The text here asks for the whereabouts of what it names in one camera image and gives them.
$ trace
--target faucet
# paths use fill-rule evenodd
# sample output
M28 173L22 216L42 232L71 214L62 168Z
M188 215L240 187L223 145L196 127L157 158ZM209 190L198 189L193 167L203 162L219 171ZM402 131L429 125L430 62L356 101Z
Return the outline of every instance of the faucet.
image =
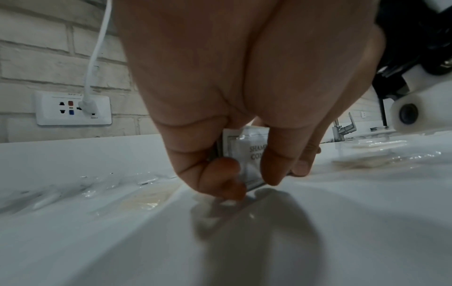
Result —
M344 135L353 133L356 131L356 125L355 125L355 121L353 120L352 114L349 112L348 116L350 117L350 120L352 122L352 124L342 127L341 125L339 125L339 120L336 119L334 121L334 126L333 126L333 135L334 135L334 142L342 142L345 141Z

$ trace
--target electrical outlet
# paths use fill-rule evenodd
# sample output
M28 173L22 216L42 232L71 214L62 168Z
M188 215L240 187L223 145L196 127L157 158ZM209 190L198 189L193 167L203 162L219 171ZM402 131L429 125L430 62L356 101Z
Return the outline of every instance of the electrical outlet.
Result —
M35 92L38 125L110 125L112 112L108 96L92 95L98 114L86 114L79 108L83 95L66 92Z

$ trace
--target small packet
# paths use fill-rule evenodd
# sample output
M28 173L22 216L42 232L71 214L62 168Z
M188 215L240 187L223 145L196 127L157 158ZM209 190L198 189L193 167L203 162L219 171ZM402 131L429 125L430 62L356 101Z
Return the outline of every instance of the small packet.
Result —
M260 159L267 147L269 128L246 126L240 130L224 129L211 159L230 157L240 163L239 179L248 191L265 185L260 174Z

